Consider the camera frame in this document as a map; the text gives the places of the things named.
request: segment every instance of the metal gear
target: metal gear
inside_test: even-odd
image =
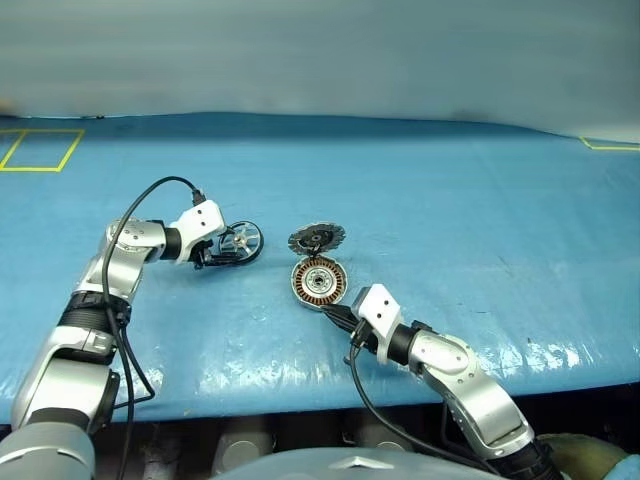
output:
[[[342,243],[344,228],[335,223],[313,223],[289,237],[289,248],[298,255],[318,255]]]

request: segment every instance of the white curtain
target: white curtain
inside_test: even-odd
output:
[[[474,120],[640,142],[640,1],[3,0],[0,108]]]

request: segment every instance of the black cable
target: black cable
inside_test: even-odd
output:
[[[191,193],[195,196],[199,194],[198,189],[191,183],[189,180],[186,180],[182,177],[164,177],[160,180],[153,182],[149,188],[147,188],[144,192],[142,192],[138,198],[129,206],[127,211],[124,213],[118,226],[116,227],[115,232],[113,232],[113,236],[107,245],[107,249],[104,255],[104,260],[102,263],[102,298],[105,303],[105,310],[107,313],[107,318],[109,320],[109,327],[111,328],[111,334],[114,337],[116,342],[116,347],[120,353],[120,359],[122,360],[122,368],[124,370],[124,378],[127,384],[127,424],[125,428],[125,437],[124,442],[122,444],[122,456],[120,457],[120,464],[118,466],[118,474],[116,476],[117,480],[122,480],[124,478],[125,469],[127,467],[127,460],[129,457],[129,446],[131,444],[131,434],[133,433],[133,415],[134,415],[134,392],[133,392],[133,377],[131,376],[131,367],[129,365],[129,359],[127,357],[127,351],[124,346],[124,342],[122,337],[120,336],[120,328],[116,321],[115,314],[113,313],[113,309],[111,308],[110,296],[109,296],[109,263],[111,262],[111,257],[113,256],[113,251],[116,248],[116,244],[118,243],[118,239],[120,238],[120,234],[124,230],[125,225],[131,218],[133,211],[138,208],[138,206],[142,203],[142,201],[147,198],[147,196],[153,192],[156,188],[158,188],[163,183],[176,181],[182,182],[187,185],[191,189]]]
[[[484,467],[492,473],[499,475],[497,470],[489,464],[486,460],[478,457],[471,450],[465,448],[462,445],[458,445],[447,438],[447,414],[449,413],[449,407],[446,402],[442,402],[442,416],[440,418],[440,442],[449,450],[456,454],[468,458],[469,460],[481,463]]]
[[[371,403],[371,400],[369,400],[369,397],[367,396],[366,392],[364,391],[364,388],[362,387],[362,383],[360,382],[360,376],[358,375],[358,370],[356,368],[356,357],[358,356],[359,353],[360,353],[360,347],[356,345],[351,345],[351,349],[349,350],[349,366],[351,367],[351,375],[353,376],[353,383],[356,386],[356,390],[358,390],[358,394],[360,394],[360,398],[362,399],[362,402],[364,403],[365,407],[367,407],[367,410],[369,410],[369,412],[371,412],[371,414],[374,417],[376,417],[384,427],[386,427],[388,430],[392,431],[399,437],[402,437],[403,439],[405,439],[406,441],[408,441],[409,443],[411,443],[412,445],[414,445],[415,447],[417,447],[418,449],[422,450],[425,453],[428,453],[430,455],[435,455],[445,460],[460,463],[468,467],[478,468],[481,470],[487,469],[487,466],[482,463],[478,463],[477,461],[470,460],[466,457],[456,455],[451,452],[447,452],[446,450],[443,450],[429,443],[426,443],[420,440],[419,438],[416,438],[413,435],[405,432],[404,430],[396,427],[387,418],[385,418],[378,411],[378,409],[373,405],[373,403]],[[493,469],[490,466],[488,468],[491,471],[491,473],[497,474],[497,471],[495,469]]]
[[[140,364],[138,363],[138,359],[136,358],[135,353],[133,353],[133,349],[131,348],[131,344],[129,343],[129,337],[127,335],[126,327],[122,328],[120,335],[122,336],[122,344],[124,346],[125,351],[127,352],[127,357],[131,361],[131,365],[133,365],[133,369],[135,370],[136,374],[138,375],[138,378],[144,385],[144,388],[147,390],[146,395],[134,399],[133,403],[142,403],[148,400],[152,400],[156,396],[156,391],[151,386],[151,382],[149,382],[149,379],[144,374],[142,367],[140,367]],[[118,408],[126,407],[128,404],[129,404],[128,401],[117,403],[113,408],[118,409]]]

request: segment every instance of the yellow tape line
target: yellow tape line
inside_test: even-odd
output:
[[[594,145],[584,137],[578,137],[580,141],[591,150],[607,150],[610,152],[640,152],[640,145]]]
[[[27,131],[23,130],[20,136],[16,139],[16,141],[13,142],[13,145],[11,145],[11,148],[9,149],[9,151],[5,154],[4,157],[2,157],[2,161],[0,161],[0,170],[4,169],[4,166],[7,164],[7,162],[11,158],[11,155],[13,155],[13,152],[16,151],[16,148],[20,146],[20,144],[22,143],[22,140],[24,140],[24,137],[26,136],[27,136]]]
[[[7,133],[19,133],[20,135],[18,136],[16,141],[13,142],[13,145],[11,145],[11,148],[9,149],[9,151],[7,151],[4,157],[2,157],[2,160],[0,161],[0,172],[60,173],[64,168],[64,166],[67,164],[67,161],[69,161],[69,158],[71,158],[71,155],[73,154],[74,150],[80,143],[80,140],[82,140],[85,130],[80,128],[11,128],[11,129],[0,130],[0,134],[7,134]],[[58,163],[58,165],[55,167],[7,167],[6,166],[7,162],[9,162],[9,159],[11,158],[11,156],[15,153],[16,149],[20,146],[20,144],[22,143],[22,140],[24,140],[24,137],[26,137],[30,133],[75,133],[76,138],[71,143],[71,146],[67,149],[66,153],[64,154],[64,157],[62,157],[62,160],[60,160],[60,163]]]

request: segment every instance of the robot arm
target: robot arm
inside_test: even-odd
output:
[[[408,365],[438,392],[476,455],[508,478],[562,478],[515,402],[482,370],[466,342],[420,322],[405,325],[400,305],[381,284],[364,288],[350,312],[345,309],[329,305],[325,313],[379,363]]]
[[[216,264],[208,251],[210,238],[228,229],[218,206],[202,196],[199,200],[169,227],[158,221],[126,223],[108,270],[110,305],[121,325],[129,321],[145,263]],[[110,421],[120,381],[109,367],[116,346],[101,281],[118,223],[106,229],[98,253],[15,397],[13,433],[0,444],[0,479],[89,479],[93,474],[94,451],[87,434]]]

